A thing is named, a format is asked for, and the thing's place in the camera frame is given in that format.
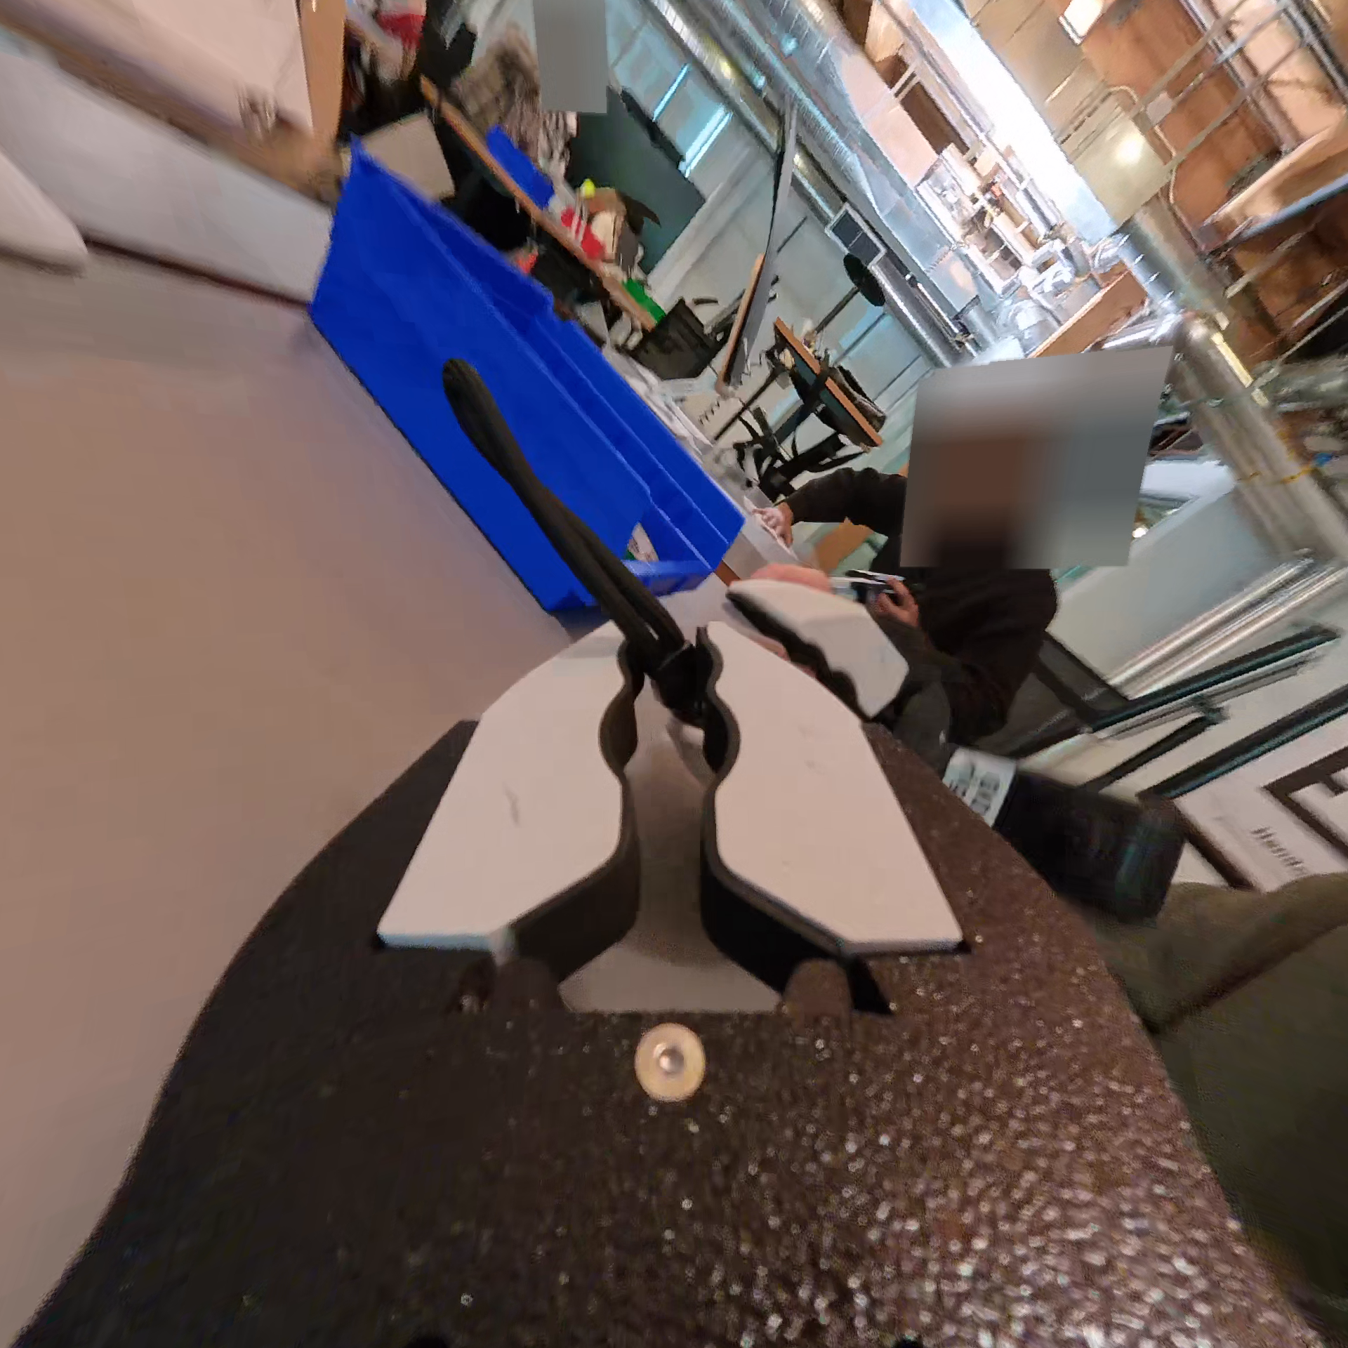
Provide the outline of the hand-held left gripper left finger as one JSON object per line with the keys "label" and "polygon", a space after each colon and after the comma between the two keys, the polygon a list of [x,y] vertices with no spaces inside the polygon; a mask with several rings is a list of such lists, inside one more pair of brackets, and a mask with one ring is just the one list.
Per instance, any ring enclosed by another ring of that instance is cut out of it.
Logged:
{"label": "hand-held left gripper left finger", "polygon": [[609,622],[472,728],[376,935],[392,951],[585,967],[635,927],[633,672]]}

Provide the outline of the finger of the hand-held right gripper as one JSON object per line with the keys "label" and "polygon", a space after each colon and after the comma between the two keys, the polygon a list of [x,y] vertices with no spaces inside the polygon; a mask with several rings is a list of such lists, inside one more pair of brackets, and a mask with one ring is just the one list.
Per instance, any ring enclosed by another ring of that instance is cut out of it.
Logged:
{"label": "finger of the hand-held right gripper", "polygon": [[859,601],[789,582],[737,582],[728,599],[859,718],[882,718],[911,691],[911,663]]}

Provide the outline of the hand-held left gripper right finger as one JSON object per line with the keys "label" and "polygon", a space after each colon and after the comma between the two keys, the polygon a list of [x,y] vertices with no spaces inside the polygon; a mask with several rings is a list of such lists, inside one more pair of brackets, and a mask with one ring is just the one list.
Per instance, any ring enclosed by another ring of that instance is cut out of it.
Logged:
{"label": "hand-held left gripper right finger", "polygon": [[824,684],[724,622],[707,673],[700,919],[718,952],[784,996],[805,965],[848,1002],[887,1002],[872,964],[968,952],[864,723]]}

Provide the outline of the blue plastic bin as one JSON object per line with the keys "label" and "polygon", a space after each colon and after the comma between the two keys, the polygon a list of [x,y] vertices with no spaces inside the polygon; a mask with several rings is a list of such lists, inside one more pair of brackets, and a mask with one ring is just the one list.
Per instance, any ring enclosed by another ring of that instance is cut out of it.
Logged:
{"label": "blue plastic bin", "polygon": [[501,126],[485,134],[487,148],[498,168],[516,184],[524,196],[541,211],[550,211],[556,196],[553,179],[535,164]]}
{"label": "blue plastic bin", "polygon": [[442,208],[352,153],[315,328],[550,614],[593,598],[513,489],[468,440],[444,384],[471,363],[535,474],[657,596],[699,588],[745,516],[548,291]]}

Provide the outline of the person's right forearm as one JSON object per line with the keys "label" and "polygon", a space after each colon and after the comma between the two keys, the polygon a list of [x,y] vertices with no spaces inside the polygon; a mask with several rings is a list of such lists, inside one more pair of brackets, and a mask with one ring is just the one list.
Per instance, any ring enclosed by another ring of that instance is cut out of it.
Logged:
{"label": "person's right forearm", "polygon": [[1302,1315],[1347,1339],[1347,877],[1082,912],[1227,1199]]}

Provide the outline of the black metal pole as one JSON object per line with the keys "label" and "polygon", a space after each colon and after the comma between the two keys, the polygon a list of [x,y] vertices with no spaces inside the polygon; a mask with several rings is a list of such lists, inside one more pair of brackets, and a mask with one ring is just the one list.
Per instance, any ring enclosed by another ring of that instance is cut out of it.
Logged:
{"label": "black metal pole", "polygon": [[1146,696],[1127,697],[1119,708],[1066,712],[1044,728],[1029,747],[1013,757],[1029,761],[1039,755],[1077,749],[1085,742],[1111,742],[1167,726],[1177,720],[1199,720],[1203,729],[1225,718],[1228,704],[1302,673],[1342,644],[1345,633],[1312,625],[1289,636],[1198,672]]}

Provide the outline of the wooden standing desk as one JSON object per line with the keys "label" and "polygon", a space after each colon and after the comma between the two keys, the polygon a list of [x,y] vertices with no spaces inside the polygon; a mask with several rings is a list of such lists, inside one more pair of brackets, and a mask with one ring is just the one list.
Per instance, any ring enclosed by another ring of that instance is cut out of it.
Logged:
{"label": "wooden standing desk", "polygon": [[[732,421],[747,439],[736,444],[737,468],[760,497],[779,503],[805,479],[818,479],[861,461],[883,444],[887,423],[850,371],[818,355],[781,318],[766,354],[768,378],[744,400]],[[774,424],[760,407],[769,386],[782,383],[797,399]]]}

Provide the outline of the white vent grille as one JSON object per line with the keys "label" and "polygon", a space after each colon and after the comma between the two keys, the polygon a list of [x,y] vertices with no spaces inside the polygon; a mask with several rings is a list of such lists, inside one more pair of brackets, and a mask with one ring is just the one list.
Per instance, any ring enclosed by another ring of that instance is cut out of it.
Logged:
{"label": "white vent grille", "polygon": [[887,251],[883,241],[874,233],[867,221],[853,211],[851,206],[843,206],[837,211],[826,232],[845,251],[848,259],[854,259],[867,270],[874,269]]}

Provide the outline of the wooden display board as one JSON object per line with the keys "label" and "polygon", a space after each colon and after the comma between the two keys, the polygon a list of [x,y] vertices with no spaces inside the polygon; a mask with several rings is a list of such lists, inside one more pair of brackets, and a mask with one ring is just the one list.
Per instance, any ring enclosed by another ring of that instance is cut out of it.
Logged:
{"label": "wooden display board", "polygon": [[724,354],[726,360],[720,373],[720,386],[724,392],[736,391],[747,376],[750,360],[753,357],[753,347],[757,346],[768,307],[771,304],[773,283],[777,275],[777,261],[785,238],[785,216],[793,190],[797,153],[798,105],[795,100],[789,99],[781,119],[781,147],[774,160],[768,241],[765,254],[755,264],[750,285],[747,286],[739,312],[736,314],[736,323]]}
{"label": "wooden display board", "polygon": [[68,73],[301,192],[339,164],[341,2],[4,2]]}

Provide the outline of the black computer monitor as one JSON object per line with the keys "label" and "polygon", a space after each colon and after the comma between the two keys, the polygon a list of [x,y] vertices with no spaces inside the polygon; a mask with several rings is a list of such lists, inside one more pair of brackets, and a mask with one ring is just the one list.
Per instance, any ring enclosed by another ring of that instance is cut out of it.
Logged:
{"label": "black computer monitor", "polygon": [[651,275],[696,221],[705,195],[681,171],[683,155],[628,91],[606,91],[606,113],[582,113],[569,148],[567,182],[614,188],[636,208],[630,227]]}

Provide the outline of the wooden top desk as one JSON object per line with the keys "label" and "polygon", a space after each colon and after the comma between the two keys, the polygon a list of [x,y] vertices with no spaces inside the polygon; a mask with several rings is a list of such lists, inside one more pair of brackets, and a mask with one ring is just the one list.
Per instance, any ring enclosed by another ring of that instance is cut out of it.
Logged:
{"label": "wooden top desk", "polygon": [[432,111],[434,119],[450,127],[452,136],[463,144],[464,152],[472,156],[476,163],[477,180],[487,177],[497,190],[514,201],[516,208],[522,211],[533,227],[533,237],[546,238],[553,246],[559,248],[566,256],[572,257],[575,266],[582,267],[588,277],[590,288],[601,288],[607,296],[609,304],[620,310],[638,333],[651,333],[657,326],[657,320],[627,291],[627,286],[615,278],[614,270],[607,264],[590,259],[585,254],[580,238],[574,237],[572,230],[566,227],[561,217],[550,209],[540,208],[532,196],[516,182],[509,171],[492,153],[484,137],[477,134],[472,124],[461,115],[461,111],[445,102],[445,94],[428,78],[420,79],[420,89]]}

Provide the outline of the white hanging panel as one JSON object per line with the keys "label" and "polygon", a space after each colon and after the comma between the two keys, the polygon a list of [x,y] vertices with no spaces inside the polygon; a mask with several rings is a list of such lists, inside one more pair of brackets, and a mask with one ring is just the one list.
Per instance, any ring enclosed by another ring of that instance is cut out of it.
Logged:
{"label": "white hanging panel", "polygon": [[456,182],[437,137],[431,111],[410,115],[360,139],[362,148],[387,172],[431,201],[453,200]]}

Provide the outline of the framed wall poster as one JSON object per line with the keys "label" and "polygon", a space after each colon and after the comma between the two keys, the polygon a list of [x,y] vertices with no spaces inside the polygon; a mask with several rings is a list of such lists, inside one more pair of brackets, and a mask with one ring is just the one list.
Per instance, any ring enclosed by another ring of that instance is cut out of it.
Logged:
{"label": "framed wall poster", "polygon": [[1179,800],[1256,890],[1347,872],[1347,752],[1272,753]]}

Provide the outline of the silver ventilation duct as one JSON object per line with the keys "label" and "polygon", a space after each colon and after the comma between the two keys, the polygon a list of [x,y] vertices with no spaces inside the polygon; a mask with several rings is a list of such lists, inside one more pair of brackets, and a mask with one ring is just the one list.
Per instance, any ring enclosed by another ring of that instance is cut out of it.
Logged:
{"label": "silver ventilation duct", "polygon": [[1230,469],[1246,513],[1278,550],[1345,562],[1345,513],[1256,391],[1240,351],[1248,325],[1166,195],[1138,208],[1118,241],[1148,301],[1151,343],[1174,349],[1174,394]]}
{"label": "silver ventilation duct", "polygon": [[797,119],[803,190],[821,221],[850,211],[882,246],[887,304],[939,367],[1000,341],[988,288],[919,187],[936,153],[830,4],[646,4],[768,148]]}

